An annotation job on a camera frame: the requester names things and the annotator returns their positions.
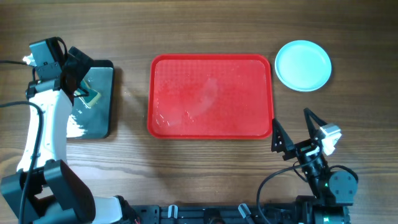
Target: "plate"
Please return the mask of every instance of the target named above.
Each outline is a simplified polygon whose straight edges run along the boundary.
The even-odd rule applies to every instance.
[[[278,52],[275,71],[287,87],[297,91],[314,91],[329,80],[331,61],[319,45],[307,40],[295,40]]]

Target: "red tray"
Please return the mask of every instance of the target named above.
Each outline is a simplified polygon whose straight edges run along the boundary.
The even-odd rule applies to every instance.
[[[258,54],[164,54],[151,65],[148,130],[167,139],[262,139],[271,68]]]

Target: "black cable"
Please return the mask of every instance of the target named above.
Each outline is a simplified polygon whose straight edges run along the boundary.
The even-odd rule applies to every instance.
[[[0,63],[11,63],[14,65],[28,65],[26,62],[16,62],[16,61],[10,61],[10,60],[0,60]]]
[[[359,181],[358,175],[357,175],[352,169],[350,169],[350,168],[348,168],[348,167],[345,167],[345,166],[343,166],[343,165],[335,165],[335,166],[329,167],[329,172],[330,172],[333,168],[340,168],[340,169],[343,169],[343,170],[349,172],[351,175],[354,176],[356,182],[358,183],[358,181]]]
[[[31,105],[34,108],[36,108],[37,115],[39,116],[39,127],[37,128],[37,135],[36,135],[35,146],[33,148],[32,160],[30,162],[29,170],[27,171],[24,189],[22,190],[21,204],[19,205],[19,223],[23,224],[24,223],[25,202],[26,202],[26,198],[27,198],[27,193],[29,191],[29,181],[30,181],[30,177],[32,176],[33,168],[36,164],[37,154],[39,152],[40,140],[42,139],[42,133],[43,133],[44,118],[43,118],[42,109],[40,109],[40,107],[37,106],[36,104],[31,103],[29,101],[17,101],[17,102],[5,103],[3,105],[0,105],[0,108],[5,108],[8,106],[15,106],[15,105]]]
[[[297,172],[296,169],[293,169],[293,171],[294,171],[294,172],[298,175],[298,177],[300,177],[304,182],[308,183],[308,180],[307,180],[305,177],[303,177],[303,175],[299,174],[299,172]]]
[[[65,57],[65,60],[68,58],[68,50],[67,50],[67,45],[65,42],[61,39],[61,37],[56,37],[57,41],[61,42],[63,44],[63,56]]]
[[[267,178],[265,178],[265,179],[261,182],[261,184],[260,184],[260,186],[259,186],[259,189],[258,189],[258,191],[257,191],[257,199],[256,199],[256,202],[257,202],[257,209],[259,210],[259,213],[260,213],[262,219],[264,219],[264,222],[265,222],[265,223],[271,224],[271,222],[266,218],[266,216],[265,216],[264,213],[262,212],[261,206],[260,206],[260,194],[261,194],[261,190],[262,190],[263,186],[266,184],[266,182],[268,182],[268,180],[271,180],[271,178],[273,178],[273,177],[275,177],[275,176],[277,176],[277,175],[279,175],[279,174],[283,174],[283,173],[286,172],[286,171],[290,171],[290,170],[293,170],[293,169],[303,168],[303,167],[305,167],[305,166],[307,166],[307,165],[309,165],[309,164],[315,162],[317,159],[319,159],[319,158],[321,157],[322,151],[323,151],[323,149],[322,149],[322,147],[320,147],[320,151],[319,151],[318,155],[317,155],[313,160],[311,160],[311,161],[309,161],[309,162],[307,162],[307,163],[298,165],[298,166],[292,166],[292,167],[288,167],[288,168],[279,170],[279,171],[277,171],[277,172],[275,172],[275,173],[269,175]]]
[[[35,73],[36,73],[36,68],[32,68],[32,78],[33,78],[33,81],[36,81]]]
[[[85,92],[85,94],[77,95],[77,96],[75,96],[75,98],[78,98],[78,97],[86,97],[86,96],[89,96],[89,95],[90,95],[90,94],[88,93],[88,91],[85,90],[83,87],[79,86],[78,89],[79,89],[79,90],[82,90],[83,92]]]

